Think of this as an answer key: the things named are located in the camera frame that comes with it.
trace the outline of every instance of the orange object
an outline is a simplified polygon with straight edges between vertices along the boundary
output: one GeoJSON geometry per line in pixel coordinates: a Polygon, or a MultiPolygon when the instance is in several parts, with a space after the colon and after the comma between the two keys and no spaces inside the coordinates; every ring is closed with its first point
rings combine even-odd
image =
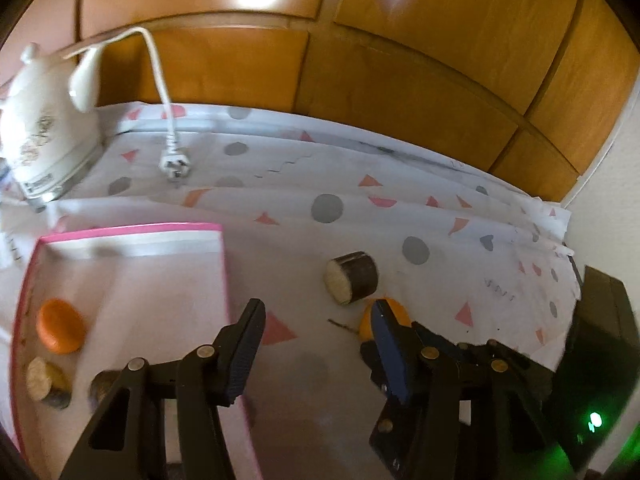
{"type": "Polygon", "coordinates": [[[52,298],[38,311],[36,331],[42,344],[54,354],[69,354],[84,343],[82,316],[67,301],[52,298]]]}
{"type": "Polygon", "coordinates": [[[362,342],[371,341],[373,339],[373,330],[371,329],[371,307],[373,306],[373,302],[376,300],[386,300],[389,307],[391,307],[391,312],[396,316],[398,323],[404,326],[411,326],[411,318],[409,317],[408,312],[401,303],[398,303],[393,298],[375,298],[373,300],[367,300],[367,307],[364,309],[364,314],[362,315],[362,320],[360,321],[360,327],[358,329],[358,336],[362,342]]]}

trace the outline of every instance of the pink triangle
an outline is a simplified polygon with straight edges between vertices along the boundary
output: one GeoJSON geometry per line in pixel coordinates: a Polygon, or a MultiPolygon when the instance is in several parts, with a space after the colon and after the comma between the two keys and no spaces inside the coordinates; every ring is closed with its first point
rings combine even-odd
{"type": "Polygon", "coordinates": [[[367,186],[382,186],[382,184],[380,184],[371,175],[365,175],[364,178],[358,184],[358,187],[367,187],[367,186]]]}
{"type": "Polygon", "coordinates": [[[140,112],[142,111],[142,108],[136,108],[135,110],[130,111],[127,114],[127,119],[129,121],[137,121],[138,120],[138,116],[140,115],[140,112]]]}
{"type": "Polygon", "coordinates": [[[298,336],[271,312],[267,312],[264,323],[264,333],[262,334],[263,345],[275,345],[284,341],[291,341],[298,336]]]}
{"type": "Polygon", "coordinates": [[[469,307],[469,302],[465,301],[465,306],[460,309],[460,312],[456,314],[456,321],[467,325],[473,326],[474,320],[471,317],[471,308],[469,307]]]}
{"type": "Polygon", "coordinates": [[[378,207],[393,207],[398,202],[398,200],[393,200],[392,198],[377,198],[375,196],[370,196],[369,200],[378,207]]]}
{"type": "Polygon", "coordinates": [[[136,158],[136,155],[138,154],[139,151],[140,150],[131,150],[130,152],[121,153],[120,155],[126,158],[127,162],[133,162],[133,160],[136,158]]]}
{"type": "MultiPolygon", "coordinates": [[[[171,105],[171,111],[174,114],[174,118],[185,117],[187,115],[187,110],[184,109],[184,106],[180,105],[171,105]]],[[[166,119],[166,112],[162,110],[162,115],[160,115],[161,119],[166,119]]]]}
{"type": "Polygon", "coordinates": [[[456,195],[456,196],[458,197],[458,202],[460,202],[460,205],[462,207],[472,207],[472,205],[469,202],[467,202],[466,200],[460,198],[460,195],[456,195]]]}
{"type": "Polygon", "coordinates": [[[184,197],[182,201],[183,207],[195,207],[200,200],[200,197],[203,196],[207,191],[211,191],[210,187],[206,187],[204,189],[192,189],[187,195],[184,197]]]}
{"type": "Polygon", "coordinates": [[[258,216],[258,218],[254,220],[254,222],[260,222],[261,224],[266,225],[280,225],[273,218],[271,218],[266,211],[258,216]]]}
{"type": "Polygon", "coordinates": [[[451,231],[449,231],[449,236],[453,233],[457,233],[460,229],[464,228],[469,223],[469,220],[466,218],[456,218],[453,222],[453,227],[451,231]]]}

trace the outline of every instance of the pink tray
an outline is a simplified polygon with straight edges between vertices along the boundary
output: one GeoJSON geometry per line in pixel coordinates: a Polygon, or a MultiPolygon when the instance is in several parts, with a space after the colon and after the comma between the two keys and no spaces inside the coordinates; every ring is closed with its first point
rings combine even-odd
{"type": "MultiPolygon", "coordinates": [[[[56,479],[90,419],[89,384],[101,370],[137,356],[151,364],[181,359],[231,322],[222,228],[164,223],[92,229],[41,238],[29,262],[14,325],[12,412],[18,446],[42,480],[56,479]],[[63,298],[82,314],[88,335],[79,352],[55,355],[35,331],[39,305],[63,298]],[[25,370],[41,356],[73,383],[57,411],[31,401],[25,370]]],[[[238,479],[260,479],[242,399],[220,408],[238,479]]],[[[180,460],[175,401],[166,406],[168,462],[180,460]]]]}

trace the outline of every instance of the metal screw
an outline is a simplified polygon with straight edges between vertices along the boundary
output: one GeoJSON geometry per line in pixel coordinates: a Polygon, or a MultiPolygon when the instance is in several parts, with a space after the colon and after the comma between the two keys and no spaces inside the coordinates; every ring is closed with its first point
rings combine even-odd
{"type": "Polygon", "coordinates": [[[433,360],[439,357],[440,352],[438,352],[438,349],[434,348],[433,346],[425,346],[422,350],[420,350],[420,355],[425,359],[433,360]]]}
{"type": "Polygon", "coordinates": [[[393,431],[393,428],[394,424],[388,418],[383,418],[378,423],[378,431],[380,433],[391,433],[393,431]]]}
{"type": "Polygon", "coordinates": [[[498,372],[501,374],[502,372],[506,372],[509,369],[509,365],[503,361],[502,359],[494,359],[491,361],[491,368],[494,372],[498,372]]]}
{"type": "Polygon", "coordinates": [[[145,360],[142,357],[134,357],[129,364],[127,364],[127,368],[132,372],[137,372],[145,365],[145,360]]]}
{"type": "Polygon", "coordinates": [[[196,354],[198,355],[198,357],[202,357],[203,359],[211,357],[215,353],[216,349],[211,345],[202,345],[196,350],[196,354]]]}

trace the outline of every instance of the gray dot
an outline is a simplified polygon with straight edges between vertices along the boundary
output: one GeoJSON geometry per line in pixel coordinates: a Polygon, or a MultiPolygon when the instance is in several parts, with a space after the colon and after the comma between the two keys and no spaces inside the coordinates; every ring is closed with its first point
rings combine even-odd
{"type": "Polygon", "coordinates": [[[229,117],[231,117],[232,119],[246,119],[249,114],[251,113],[251,108],[240,108],[237,106],[230,106],[227,109],[228,113],[229,113],[229,117]]]}
{"type": "Polygon", "coordinates": [[[128,176],[121,176],[109,184],[107,194],[109,196],[117,195],[129,189],[129,187],[131,187],[131,179],[128,176]]]}
{"type": "Polygon", "coordinates": [[[249,147],[244,142],[232,142],[225,146],[225,153],[227,155],[242,155],[249,150],[249,147]]]}
{"type": "Polygon", "coordinates": [[[216,180],[217,187],[244,187],[242,180],[236,176],[223,176],[216,180]]]}
{"type": "Polygon", "coordinates": [[[340,197],[331,194],[318,195],[311,206],[311,216],[316,222],[330,224],[342,216],[344,204],[340,197]]]}
{"type": "Polygon", "coordinates": [[[294,391],[316,394],[329,381],[329,367],[319,355],[302,352],[287,364],[284,380],[294,391]]]}
{"type": "Polygon", "coordinates": [[[421,265],[429,259],[430,252],[427,244],[420,238],[409,236],[402,243],[402,254],[404,254],[409,263],[421,265]]]}

